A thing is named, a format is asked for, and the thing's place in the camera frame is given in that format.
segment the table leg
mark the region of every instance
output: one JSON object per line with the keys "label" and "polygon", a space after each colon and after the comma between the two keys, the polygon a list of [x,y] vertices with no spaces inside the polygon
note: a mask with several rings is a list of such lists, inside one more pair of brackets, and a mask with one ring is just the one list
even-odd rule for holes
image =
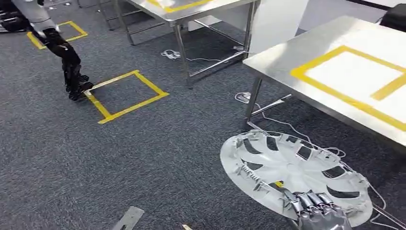
{"label": "table leg", "polygon": [[176,40],[178,41],[178,46],[179,46],[179,52],[180,52],[180,58],[182,60],[182,65],[183,65],[183,72],[184,75],[186,77],[186,86],[191,89],[192,88],[192,83],[191,83],[191,78],[189,75],[189,65],[188,65],[188,61],[186,58],[186,51],[185,51],[185,45],[183,44],[183,40],[182,40],[182,34],[181,34],[181,28],[180,25],[176,25],[173,27],[173,31],[175,33],[176,36]]}
{"label": "table leg", "polygon": [[118,20],[120,21],[120,25],[121,25],[122,28],[125,29],[125,32],[127,33],[127,39],[128,39],[128,41],[130,42],[131,45],[134,46],[134,41],[133,41],[133,39],[132,39],[132,37],[131,37],[130,32],[128,31],[127,25],[126,25],[125,22],[124,22],[124,17],[123,17],[123,14],[122,14],[122,12],[121,12],[121,9],[120,9],[119,0],[113,0],[113,2],[114,2],[115,12],[116,12],[116,14],[117,14],[117,16],[118,16]]}
{"label": "table leg", "polygon": [[106,16],[106,12],[104,12],[104,10],[103,10],[103,7],[102,7],[102,0],[96,0],[97,1],[97,6],[99,7],[99,10],[100,10],[100,13],[102,14],[102,16],[103,16],[103,19],[104,19],[104,21],[106,22],[106,24],[107,24],[107,27],[109,27],[109,30],[110,31],[112,31],[113,30],[113,28],[112,28],[112,26],[110,25],[110,22],[109,22],[109,20],[107,19],[107,16]]}
{"label": "table leg", "polygon": [[261,78],[255,78],[254,84],[252,85],[252,90],[251,90],[251,98],[249,99],[248,107],[245,113],[245,120],[244,120],[244,126],[245,128],[247,126],[247,122],[251,120],[252,117],[252,111],[254,110],[255,103],[258,98],[258,93],[259,89],[261,87],[262,79]]}
{"label": "table leg", "polygon": [[247,27],[245,29],[245,40],[244,40],[244,51],[247,53],[244,54],[244,59],[249,55],[249,47],[251,45],[251,38],[252,38],[252,26],[254,21],[255,12],[258,8],[258,1],[254,1],[249,4],[249,11],[248,11],[248,18],[247,18]]}

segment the yellow tape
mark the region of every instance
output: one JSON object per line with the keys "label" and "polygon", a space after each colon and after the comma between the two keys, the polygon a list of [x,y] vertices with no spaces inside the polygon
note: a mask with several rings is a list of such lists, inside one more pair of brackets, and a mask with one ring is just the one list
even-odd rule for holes
{"label": "yellow tape", "polygon": [[400,87],[406,85],[406,73],[401,77],[391,81],[389,84],[385,85],[380,90],[374,92],[371,97],[381,101],[385,99],[387,96],[394,93],[396,90],[400,89]]}
{"label": "yellow tape", "polygon": [[188,9],[188,8],[191,8],[191,7],[203,5],[203,4],[206,4],[206,3],[210,2],[210,1],[212,1],[212,0],[200,0],[200,1],[196,1],[196,2],[194,2],[194,3],[190,3],[190,4],[187,4],[187,5],[183,5],[183,6],[178,6],[178,7],[172,8],[172,7],[162,6],[162,5],[161,5],[159,2],[157,2],[156,0],[148,0],[148,2],[150,2],[151,4],[163,8],[163,9],[164,9],[166,12],[168,12],[168,13],[172,13],[172,12],[176,12],[176,11],[181,11],[181,10],[185,10],[185,9]]}
{"label": "yellow tape", "polygon": [[[61,24],[58,24],[58,25],[59,25],[59,26],[62,26],[62,25],[66,25],[66,24],[69,24],[70,26],[72,26],[73,28],[75,28],[75,29],[80,33],[80,35],[78,35],[78,36],[75,36],[75,37],[71,37],[71,38],[66,39],[67,42],[70,42],[70,41],[73,41],[73,40],[76,40],[76,39],[78,39],[78,38],[85,37],[85,36],[88,35],[87,32],[85,32],[84,30],[82,30],[82,28],[80,28],[78,25],[76,25],[73,21],[64,22],[64,23],[61,23]],[[46,48],[46,46],[44,46],[43,44],[41,44],[40,41],[38,41],[38,39],[33,35],[32,32],[28,32],[28,33],[27,33],[27,36],[28,36],[28,38],[31,40],[31,42],[32,42],[38,49],[45,49],[45,48]]]}
{"label": "yellow tape", "polygon": [[[99,87],[105,86],[107,84],[110,84],[112,82],[118,81],[120,79],[126,78],[128,76],[131,75],[135,75],[137,78],[139,78],[144,84],[146,84],[148,87],[150,87],[153,91],[155,91],[158,95],[155,97],[152,97],[146,101],[143,101],[141,103],[138,103],[136,105],[133,105],[129,108],[126,108],[122,111],[119,111],[115,114],[110,114],[109,111],[107,111],[107,109],[90,93],[90,91],[97,89]],[[142,74],[139,73],[138,70],[134,70],[131,71],[129,73],[123,74],[121,76],[115,77],[113,79],[107,80],[105,82],[99,83],[95,86],[93,86],[93,88],[91,88],[90,90],[85,92],[85,95],[87,96],[87,98],[94,104],[94,106],[100,111],[100,113],[104,116],[104,119],[99,121],[99,124],[105,124],[109,121],[112,121],[124,114],[127,114],[133,110],[136,110],[138,108],[141,108],[142,106],[145,106],[149,103],[152,103],[154,101],[157,101],[163,97],[166,97],[169,95],[169,93],[162,91],[160,88],[158,88],[156,85],[154,85],[152,82],[150,82],[146,77],[144,77]]]}
{"label": "yellow tape", "polygon": [[88,99],[94,104],[94,106],[103,114],[104,117],[110,117],[111,114],[107,111],[106,108],[90,93],[90,91],[86,91],[85,95]]}
{"label": "yellow tape", "polygon": [[111,115],[111,116],[109,116],[109,117],[106,117],[105,119],[99,121],[99,124],[105,124],[105,123],[107,123],[107,122],[109,122],[109,121],[112,121],[112,120],[118,118],[119,116],[122,116],[122,115],[127,114],[127,113],[129,113],[129,112],[131,112],[131,111],[134,111],[134,110],[136,110],[136,109],[139,109],[139,108],[141,108],[141,107],[144,106],[144,105],[147,105],[147,104],[149,104],[149,103],[152,103],[152,102],[154,102],[154,101],[157,101],[157,100],[159,100],[159,99],[161,99],[161,98],[163,98],[163,97],[166,97],[166,96],[168,96],[168,95],[169,95],[169,93],[164,93],[164,94],[162,94],[162,95],[158,95],[158,96],[155,96],[155,97],[153,97],[153,98],[150,98],[150,99],[148,99],[148,100],[146,100],[146,101],[143,101],[143,102],[141,102],[141,103],[139,103],[139,104],[133,105],[133,106],[127,108],[127,109],[124,109],[124,110],[122,110],[122,111],[120,111],[120,112],[118,112],[118,113],[115,113],[115,114],[113,114],[113,115]]}
{"label": "yellow tape", "polygon": [[[332,59],[333,57],[335,57],[335,56],[337,56],[337,55],[339,55],[339,54],[341,54],[343,52],[351,52],[351,53],[353,53],[355,55],[364,57],[364,58],[369,59],[371,61],[377,62],[377,63],[385,65],[387,67],[390,67],[392,69],[395,69],[395,70],[406,73],[406,69],[401,67],[401,66],[389,63],[387,61],[384,61],[384,60],[381,60],[379,58],[373,57],[371,55],[362,53],[362,52],[360,52],[358,50],[349,48],[347,46],[340,46],[337,49],[334,49],[334,50],[332,50],[332,51],[330,51],[330,52],[328,52],[328,53],[326,53],[326,54],[324,54],[324,55],[322,55],[320,57],[317,57],[317,58],[311,60],[310,62],[308,62],[308,63],[306,63],[306,64],[304,64],[302,66],[299,66],[299,67],[293,69],[291,71],[291,75],[298,78],[298,79],[300,79],[300,80],[302,80],[302,81],[304,81],[304,82],[306,82],[306,83],[308,83],[308,84],[310,84],[310,85],[312,85],[312,86],[314,86],[314,87],[316,87],[316,88],[318,88],[318,89],[320,89],[320,90],[323,90],[324,92],[326,92],[326,93],[328,93],[330,95],[333,95],[333,96],[339,98],[340,100],[342,100],[342,101],[344,101],[344,102],[346,102],[346,103],[348,103],[348,104],[350,104],[350,105],[352,105],[352,106],[354,106],[354,107],[356,107],[356,108],[358,108],[358,109],[360,109],[360,110],[362,110],[362,111],[364,111],[364,112],[366,112],[366,113],[368,113],[368,114],[370,114],[370,115],[372,115],[372,116],[374,116],[374,117],[376,117],[376,118],[378,118],[378,119],[380,119],[380,120],[382,120],[382,121],[384,121],[384,122],[386,122],[386,123],[388,123],[388,124],[390,124],[390,125],[392,125],[392,126],[394,126],[396,128],[398,128],[398,129],[400,129],[402,131],[406,131],[406,123],[403,123],[403,122],[401,122],[401,121],[399,121],[399,120],[397,120],[397,119],[395,119],[395,118],[393,118],[393,117],[391,117],[391,116],[389,116],[387,114],[384,114],[383,112],[381,112],[379,110],[374,109],[372,106],[370,106],[370,105],[368,105],[366,103],[357,101],[357,100],[355,100],[355,99],[353,99],[353,98],[351,98],[351,97],[349,97],[347,95],[344,95],[344,94],[342,94],[342,93],[340,93],[340,92],[338,92],[338,91],[336,91],[336,90],[334,90],[334,89],[332,89],[332,88],[330,88],[330,87],[328,87],[328,86],[326,86],[326,85],[324,85],[324,84],[322,84],[322,83],[320,83],[320,82],[306,76],[306,72],[309,69],[312,69],[312,68],[322,64],[323,62],[326,62],[326,61]],[[398,82],[389,83],[388,85],[383,87],[381,90],[374,93],[372,95],[372,97],[374,97],[374,95],[377,94],[378,96],[384,98],[387,95],[389,95],[391,92],[398,89],[396,87],[398,87],[399,84],[402,83],[403,80],[404,80],[403,77],[400,77],[400,78],[401,78],[400,80],[397,80]]]}

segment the white cable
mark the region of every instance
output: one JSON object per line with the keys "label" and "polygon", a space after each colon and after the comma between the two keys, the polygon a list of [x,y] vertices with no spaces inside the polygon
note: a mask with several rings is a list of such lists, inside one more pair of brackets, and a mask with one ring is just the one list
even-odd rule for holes
{"label": "white cable", "polygon": [[[261,106],[260,106],[259,104],[255,103],[255,105],[256,105],[259,109],[261,109]],[[303,133],[297,131],[290,123],[286,123],[286,122],[282,122],[282,121],[278,121],[278,120],[275,120],[275,119],[266,117],[266,116],[265,116],[265,112],[261,112],[261,114],[262,114],[262,117],[263,117],[264,119],[271,120],[271,121],[274,121],[274,122],[277,122],[277,123],[280,123],[280,124],[284,124],[284,125],[290,126],[290,128],[291,128],[293,131],[295,131],[297,134],[299,134],[299,135],[305,137],[305,138],[307,139],[307,141],[308,141],[311,145],[313,145],[313,144],[312,144],[312,141],[311,141],[310,138],[309,138],[309,136],[306,136],[305,134],[303,134]]]}
{"label": "white cable", "polygon": [[203,61],[221,61],[218,59],[205,59],[205,58],[195,58],[195,59],[189,59],[187,58],[188,61],[198,61],[198,60],[203,60]]}
{"label": "white cable", "polygon": [[[242,100],[240,100],[240,99],[237,98],[237,96],[240,95],[240,94],[242,94],[242,93],[237,93],[237,94],[234,96],[234,99],[236,99],[236,100],[239,101],[239,102],[243,102],[243,103],[246,104],[247,102],[242,101]],[[259,104],[255,103],[255,105],[256,105],[259,109],[261,109],[261,106],[260,106]],[[261,114],[262,114],[262,117],[265,118],[265,119],[267,119],[267,120],[271,120],[271,121],[274,121],[274,122],[278,122],[278,123],[281,123],[281,124],[284,124],[284,125],[289,125],[289,126],[293,129],[293,131],[295,131],[297,134],[299,134],[299,135],[301,135],[301,136],[303,136],[303,137],[306,137],[307,140],[308,140],[308,142],[309,142],[312,146],[316,146],[316,145],[312,144],[312,142],[310,141],[310,138],[309,138],[308,136],[306,136],[305,134],[300,133],[299,131],[297,131],[290,123],[286,123],[286,122],[282,122],[282,121],[278,121],[278,120],[275,120],[275,119],[266,117],[264,112],[262,112]],[[347,155],[344,151],[342,151],[342,150],[340,150],[339,148],[336,148],[336,147],[329,147],[329,148],[324,148],[324,149],[325,149],[325,150],[335,150],[335,151],[337,151],[337,153],[335,153],[335,154],[336,154],[338,157],[340,157],[340,158],[344,158],[344,157]],[[354,170],[353,170],[351,167],[349,167],[345,162],[341,161],[340,163],[342,163],[344,166],[346,166],[350,171],[354,171]],[[386,201],[385,201],[385,199],[381,196],[380,193],[378,193],[378,191],[377,191],[369,182],[368,182],[368,184],[369,184],[369,186],[371,187],[371,189],[372,189],[372,190],[378,195],[378,197],[382,200],[382,203],[383,203],[382,210],[385,210],[385,209],[386,209]],[[376,215],[375,217],[371,218],[371,219],[370,219],[370,223],[376,224],[376,225],[380,225],[380,226],[385,226],[385,227],[388,227],[388,228],[391,228],[391,229],[394,229],[394,230],[399,230],[399,229],[396,228],[396,227],[393,227],[393,226],[390,226],[390,225],[386,225],[386,224],[382,224],[382,223],[376,222],[375,220],[376,220],[377,218],[379,218],[380,216],[381,216],[381,214],[378,214],[378,215]]]}
{"label": "white cable", "polygon": [[337,153],[335,153],[335,154],[340,158],[344,158],[347,155],[343,150],[341,150],[339,148],[336,148],[336,147],[325,148],[325,150],[335,150],[335,151],[337,151]]}
{"label": "white cable", "polygon": [[[382,210],[385,210],[385,208],[386,208],[386,201],[385,201],[385,199],[381,196],[381,194],[378,193],[378,191],[372,186],[372,184],[369,183],[369,187],[371,187],[371,189],[372,189],[372,190],[378,195],[378,197],[382,200],[382,203],[383,203]],[[395,228],[395,227],[393,227],[393,226],[376,222],[375,220],[378,219],[378,217],[380,217],[380,216],[381,216],[381,214],[378,213],[378,215],[376,215],[375,217],[371,218],[371,219],[369,220],[369,222],[372,223],[372,224],[376,224],[376,225],[380,225],[380,226],[385,226],[385,227],[388,227],[388,228],[391,228],[391,229],[394,229],[394,230],[399,230],[398,228]]]}
{"label": "white cable", "polygon": [[[241,54],[241,53],[252,53],[252,52],[248,52],[248,51],[238,51],[238,52],[236,52],[234,55],[237,55],[237,54]],[[165,50],[165,51],[163,51],[162,53],[161,53],[161,55],[162,56],[164,56],[164,57],[167,57],[167,58],[169,58],[169,59],[171,59],[171,60],[177,60],[177,59],[179,59],[179,58],[181,58],[181,55],[180,55],[180,52],[178,52],[178,51],[174,51],[174,50],[171,50],[171,49],[167,49],[167,50]],[[217,62],[220,62],[221,60],[219,60],[219,59],[206,59],[206,58],[195,58],[195,59],[190,59],[190,58],[186,58],[188,61],[198,61],[198,60],[202,60],[202,61],[217,61]]]}

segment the floor marking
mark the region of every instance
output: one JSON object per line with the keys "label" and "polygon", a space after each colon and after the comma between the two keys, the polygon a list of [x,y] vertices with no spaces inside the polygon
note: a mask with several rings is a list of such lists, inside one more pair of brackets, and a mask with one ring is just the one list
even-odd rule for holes
{"label": "floor marking", "polygon": [[[360,101],[355,100],[355,99],[353,99],[353,98],[351,98],[351,97],[349,97],[349,96],[347,96],[347,95],[345,95],[343,93],[340,93],[337,90],[334,90],[333,88],[330,88],[330,87],[326,86],[325,84],[323,84],[323,83],[321,83],[321,82],[319,82],[317,80],[314,80],[314,79],[312,79],[312,78],[310,78],[310,77],[308,77],[306,75],[306,72],[309,69],[312,69],[312,68],[314,68],[314,67],[316,67],[318,65],[321,65],[323,62],[329,61],[333,57],[338,56],[343,52],[353,53],[355,55],[361,56],[363,58],[366,58],[368,60],[374,61],[376,63],[379,63],[381,65],[387,66],[389,68],[395,69],[397,71],[400,71],[400,72],[403,72],[403,73],[406,74],[406,69],[401,67],[401,66],[395,65],[393,63],[390,63],[390,62],[387,62],[385,60],[379,59],[377,57],[371,56],[369,54],[362,53],[362,52],[360,52],[358,50],[352,49],[352,48],[347,47],[347,46],[340,46],[340,47],[338,47],[338,48],[336,48],[336,49],[334,49],[334,50],[332,50],[332,51],[330,51],[330,52],[328,52],[328,53],[326,53],[326,54],[324,54],[322,56],[319,56],[319,57],[307,62],[306,64],[304,64],[302,66],[294,68],[293,70],[291,70],[291,75],[298,78],[298,79],[300,79],[300,80],[302,80],[302,81],[304,81],[304,82],[306,82],[306,83],[308,83],[308,84],[310,84],[310,85],[312,85],[312,86],[314,86],[314,87],[316,87],[316,88],[318,88],[318,89],[320,89],[320,90],[322,90],[322,91],[324,91],[324,92],[326,92],[326,93],[328,93],[328,94],[330,94],[330,95],[332,95],[332,96],[337,97],[338,99],[340,99],[340,100],[342,100],[342,101],[344,101],[344,102],[346,102],[346,103],[348,103],[348,104],[350,104],[350,105],[352,105],[352,106],[354,106],[354,107],[368,113],[369,115],[372,115],[372,116],[380,119],[381,121],[384,121],[384,122],[398,128],[398,129],[400,129],[402,131],[406,131],[406,123],[403,123],[402,121],[397,120],[397,119],[395,119],[395,118],[393,118],[393,117],[391,117],[391,116],[389,116],[389,115],[387,115],[387,114],[373,108],[369,104],[360,102]],[[397,87],[400,84],[403,84],[404,80],[406,80],[406,78],[404,78],[404,77],[398,78],[393,83],[389,83],[388,85],[383,87],[381,90],[375,92],[373,95],[371,95],[371,97],[374,98],[374,99],[376,99],[376,98],[379,99],[379,98],[382,98],[382,97],[386,97],[388,94],[390,94],[391,92],[398,89]]]}
{"label": "floor marking", "polygon": [[142,209],[131,206],[112,230],[132,230],[143,214]]}
{"label": "floor marking", "polygon": [[183,227],[185,230],[193,230],[193,229],[191,229],[189,226],[187,226],[186,224],[182,224],[182,227]]}
{"label": "floor marking", "polygon": [[[70,25],[70,26],[72,26],[73,28],[75,28],[75,30],[77,30],[77,31],[80,33],[80,35],[78,35],[78,36],[75,36],[75,37],[71,37],[71,38],[66,39],[67,42],[70,42],[70,41],[73,41],[73,40],[76,40],[76,39],[78,39],[78,38],[85,37],[85,36],[88,35],[87,32],[85,32],[82,28],[80,28],[78,25],[76,25],[73,21],[64,22],[64,23],[61,23],[61,24],[58,24],[58,25],[59,25],[59,26],[62,26],[62,25],[67,25],[67,24]],[[31,40],[31,42],[32,42],[38,49],[45,49],[45,48],[46,48],[45,45],[43,45],[40,41],[38,41],[38,39],[33,35],[32,32],[28,32],[28,33],[27,33],[27,36],[28,36],[28,38]]]}
{"label": "floor marking", "polygon": [[[157,93],[157,96],[154,96],[154,97],[152,97],[152,98],[150,98],[148,100],[140,102],[140,103],[138,103],[136,105],[133,105],[133,106],[131,106],[129,108],[126,108],[126,109],[124,109],[122,111],[119,111],[119,112],[117,112],[115,114],[110,114],[109,111],[91,94],[91,91],[94,90],[94,89],[100,88],[102,86],[105,86],[107,84],[113,83],[115,81],[118,81],[120,79],[129,77],[131,75],[135,75],[145,85],[147,85],[149,88],[151,88],[153,91],[155,91]],[[113,79],[110,79],[110,80],[104,81],[102,83],[99,83],[99,84],[93,86],[93,88],[91,88],[90,90],[85,91],[84,94],[94,104],[94,106],[100,111],[100,113],[104,116],[104,119],[98,122],[99,124],[105,124],[105,123],[107,123],[109,121],[112,121],[112,120],[114,120],[114,119],[116,119],[116,118],[118,118],[118,117],[120,117],[120,116],[122,116],[124,114],[127,114],[127,113],[129,113],[131,111],[134,111],[134,110],[136,110],[138,108],[141,108],[142,106],[145,106],[145,105],[147,105],[149,103],[152,103],[154,101],[157,101],[157,100],[169,95],[169,93],[162,91],[160,88],[158,88],[152,82],[150,82],[146,77],[144,77],[142,74],[140,74],[138,70],[134,70],[134,71],[131,71],[129,73],[123,74],[121,76],[115,77]]]}
{"label": "floor marking", "polygon": [[168,6],[162,6],[159,2],[157,2],[157,0],[148,0],[149,3],[163,8],[168,13],[181,11],[181,10],[185,10],[185,9],[188,9],[188,8],[191,8],[191,7],[203,5],[203,4],[206,4],[206,3],[210,2],[210,1],[212,1],[212,0],[200,0],[200,1],[197,1],[197,2],[194,2],[194,3],[190,3],[190,4],[183,5],[183,6],[177,6],[177,7],[172,8],[172,7],[168,7]]}

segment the robotic hand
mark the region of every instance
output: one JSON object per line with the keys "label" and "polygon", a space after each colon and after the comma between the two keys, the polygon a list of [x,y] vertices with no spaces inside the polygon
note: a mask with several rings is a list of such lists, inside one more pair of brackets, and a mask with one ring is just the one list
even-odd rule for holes
{"label": "robotic hand", "polygon": [[300,230],[352,230],[345,212],[325,193],[291,193],[277,188],[287,198],[298,216]]}
{"label": "robotic hand", "polygon": [[77,100],[85,90],[93,87],[89,77],[80,74],[80,58],[75,49],[61,37],[58,26],[43,7],[43,0],[0,0],[0,24],[15,32],[29,30],[52,53],[62,58],[66,91]]}

